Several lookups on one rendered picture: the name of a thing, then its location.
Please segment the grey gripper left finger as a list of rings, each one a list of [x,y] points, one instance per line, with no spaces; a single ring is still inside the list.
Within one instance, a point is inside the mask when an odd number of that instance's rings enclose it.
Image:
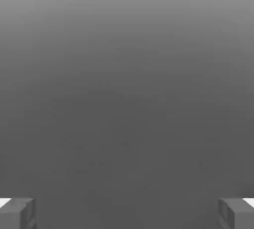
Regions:
[[[0,197],[0,229],[37,229],[36,199]]]

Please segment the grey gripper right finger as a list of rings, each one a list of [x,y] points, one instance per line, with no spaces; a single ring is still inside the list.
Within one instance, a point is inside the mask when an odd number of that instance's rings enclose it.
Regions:
[[[254,229],[254,198],[220,198],[219,229]]]

